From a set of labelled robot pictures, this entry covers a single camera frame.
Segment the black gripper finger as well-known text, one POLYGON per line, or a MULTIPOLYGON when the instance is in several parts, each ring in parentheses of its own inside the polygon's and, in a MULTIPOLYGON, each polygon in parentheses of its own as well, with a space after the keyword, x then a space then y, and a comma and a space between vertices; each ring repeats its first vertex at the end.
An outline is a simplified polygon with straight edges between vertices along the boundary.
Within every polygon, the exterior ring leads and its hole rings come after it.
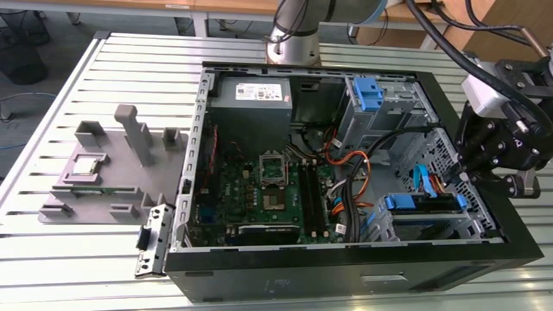
POLYGON ((476 114, 465 103, 456 134, 458 162, 464 172, 489 171, 500 164, 506 149, 501 134, 502 123, 497 118, 476 114))
POLYGON ((457 171, 457 174, 465 176, 468 182, 481 190, 508 198, 540 197, 540 182, 533 168, 526 171, 518 170, 502 177, 489 170, 469 170, 465 166, 460 166, 457 171))

